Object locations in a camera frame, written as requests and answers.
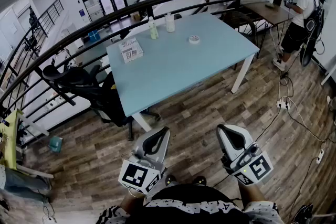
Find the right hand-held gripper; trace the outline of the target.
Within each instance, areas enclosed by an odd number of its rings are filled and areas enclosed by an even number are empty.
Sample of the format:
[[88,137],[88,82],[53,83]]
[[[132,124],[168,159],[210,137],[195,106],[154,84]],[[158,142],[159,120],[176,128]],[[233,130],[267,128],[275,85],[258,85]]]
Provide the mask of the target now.
[[[217,126],[216,132],[225,154],[222,157],[223,167],[243,185],[254,185],[273,170],[267,152],[263,152],[259,145],[253,142],[246,129],[233,124],[221,124]],[[237,157],[236,153],[240,150],[245,151]]]

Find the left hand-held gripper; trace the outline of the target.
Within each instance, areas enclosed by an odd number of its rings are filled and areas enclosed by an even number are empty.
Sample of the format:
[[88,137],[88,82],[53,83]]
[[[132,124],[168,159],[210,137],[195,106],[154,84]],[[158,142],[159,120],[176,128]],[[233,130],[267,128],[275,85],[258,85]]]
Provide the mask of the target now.
[[123,160],[118,182],[128,189],[148,194],[166,171],[163,161],[169,139],[168,127],[152,129],[141,135],[137,140],[138,150],[132,150],[129,158]]

